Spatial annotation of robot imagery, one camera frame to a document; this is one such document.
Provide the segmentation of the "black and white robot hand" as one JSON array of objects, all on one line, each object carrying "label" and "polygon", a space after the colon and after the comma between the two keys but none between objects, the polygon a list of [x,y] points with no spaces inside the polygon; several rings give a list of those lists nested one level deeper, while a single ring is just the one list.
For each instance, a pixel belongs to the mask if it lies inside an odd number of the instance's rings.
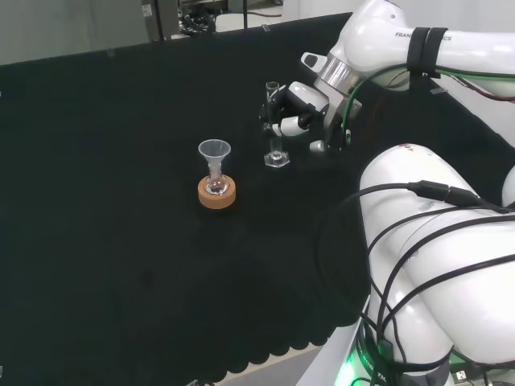
[{"label": "black and white robot hand", "polygon": [[350,141],[345,120],[360,104],[332,88],[319,90],[304,83],[269,82],[266,99],[259,113],[263,136],[275,146],[283,138],[296,138],[319,133],[320,139],[310,144],[314,154],[330,154]]}]

